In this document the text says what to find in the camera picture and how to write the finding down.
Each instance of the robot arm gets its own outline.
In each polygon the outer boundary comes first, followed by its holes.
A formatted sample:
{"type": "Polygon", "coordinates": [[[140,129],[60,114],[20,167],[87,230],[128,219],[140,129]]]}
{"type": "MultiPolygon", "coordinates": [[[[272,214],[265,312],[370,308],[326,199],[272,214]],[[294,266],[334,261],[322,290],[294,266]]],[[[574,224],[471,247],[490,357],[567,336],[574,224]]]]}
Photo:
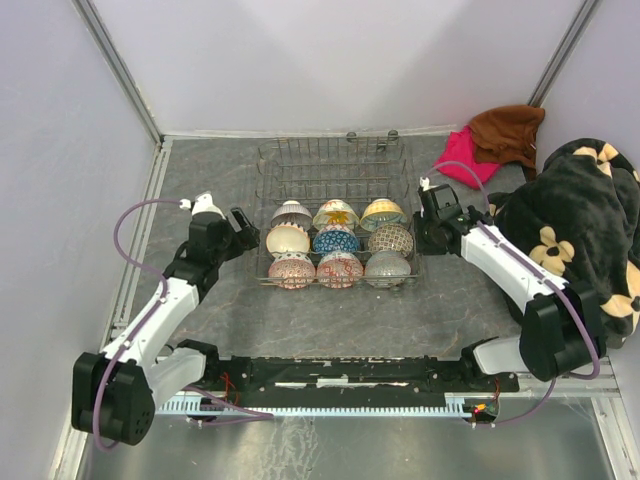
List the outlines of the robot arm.
{"type": "Polygon", "coordinates": [[[531,372],[548,381],[591,363],[589,347],[556,290],[579,314],[598,358],[606,354],[600,307],[585,283],[569,284],[515,248],[473,207],[464,213],[449,185],[419,190],[422,212],[414,216],[418,251],[453,253],[476,265],[505,293],[511,314],[522,325],[519,337],[496,338],[465,349],[478,375],[531,372]]]}
{"type": "Polygon", "coordinates": [[[128,328],[99,354],[85,352],[73,368],[71,423],[93,432],[92,420],[98,385],[110,362],[124,347],[107,379],[100,408],[102,436],[135,445],[149,430],[156,406],[197,380],[207,369],[217,368],[216,347],[192,340],[180,343],[165,360],[156,364],[160,350],[180,322],[202,302],[218,281],[220,266],[258,246],[260,232],[240,209],[230,221],[213,204],[210,193],[193,204],[183,201],[192,213],[189,239],[177,250],[163,276],[168,285],[164,299],[160,284],[155,294],[128,328]],[[149,312],[161,300],[149,317],[149,312]]]}

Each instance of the black blanket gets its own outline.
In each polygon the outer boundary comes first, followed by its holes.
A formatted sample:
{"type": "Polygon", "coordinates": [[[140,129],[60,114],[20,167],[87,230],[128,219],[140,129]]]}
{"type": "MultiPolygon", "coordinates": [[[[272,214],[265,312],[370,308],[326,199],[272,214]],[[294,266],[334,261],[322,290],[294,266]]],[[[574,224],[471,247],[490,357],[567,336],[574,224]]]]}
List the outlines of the black blanket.
{"type": "Polygon", "coordinates": [[[640,315],[640,178],[601,140],[563,145],[538,177],[513,193],[489,195],[503,234],[570,282],[596,289],[607,346],[620,348],[640,315]]]}

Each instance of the brown cloth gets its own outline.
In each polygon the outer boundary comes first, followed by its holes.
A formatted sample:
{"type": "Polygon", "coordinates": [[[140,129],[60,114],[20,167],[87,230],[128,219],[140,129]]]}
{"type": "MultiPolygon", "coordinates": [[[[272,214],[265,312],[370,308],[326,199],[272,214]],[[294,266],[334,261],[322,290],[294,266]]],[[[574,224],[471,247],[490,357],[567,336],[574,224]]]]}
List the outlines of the brown cloth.
{"type": "Polygon", "coordinates": [[[544,120],[544,109],[511,105],[487,110],[473,117],[471,138],[478,163],[521,162],[536,168],[536,133],[544,120]]]}

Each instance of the blue floral bowl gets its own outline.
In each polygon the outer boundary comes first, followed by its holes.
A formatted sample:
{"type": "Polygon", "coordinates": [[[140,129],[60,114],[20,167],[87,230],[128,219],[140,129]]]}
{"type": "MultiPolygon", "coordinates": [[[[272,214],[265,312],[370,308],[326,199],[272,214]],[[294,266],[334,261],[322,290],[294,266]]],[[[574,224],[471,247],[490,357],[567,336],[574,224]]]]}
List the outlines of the blue floral bowl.
{"type": "Polygon", "coordinates": [[[349,227],[341,224],[327,225],[313,239],[313,251],[320,255],[331,252],[357,252],[360,242],[349,227]]]}

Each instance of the dish rack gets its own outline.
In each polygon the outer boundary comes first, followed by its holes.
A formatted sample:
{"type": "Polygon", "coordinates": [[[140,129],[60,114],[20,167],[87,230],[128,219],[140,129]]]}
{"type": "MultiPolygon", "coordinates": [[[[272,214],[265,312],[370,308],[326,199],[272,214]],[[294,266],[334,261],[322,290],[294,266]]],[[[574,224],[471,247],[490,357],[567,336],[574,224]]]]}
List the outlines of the dish rack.
{"type": "MultiPolygon", "coordinates": [[[[256,168],[253,219],[260,229],[260,246],[247,255],[247,267],[263,285],[275,285],[274,279],[268,277],[274,258],[267,250],[266,236],[274,212],[287,200],[297,200],[315,215],[328,200],[341,199],[361,216],[373,200],[387,198],[402,208],[408,218],[404,226],[413,235],[413,212],[419,206],[411,179],[416,177],[408,146],[395,130],[378,137],[359,137],[350,132],[346,137],[337,138],[271,140],[258,148],[256,168]]],[[[315,227],[309,231],[312,243],[317,233],[315,227]]],[[[371,232],[357,226],[355,234],[360,248],[354,255],[364,267],[371,257],[367,250],[371,232]]],[[[322,258],[314,252],[308,256],[315,266],[322,258]]],[[[421,275],[415,238],[413,251],[406,259],[411,265],[411,274],[404,277],[403,284],[414,285],[421,275]]],[[[367,280],[392,278],[365,275],[355,282],[355,286],[364,285],[367,280]]]]}

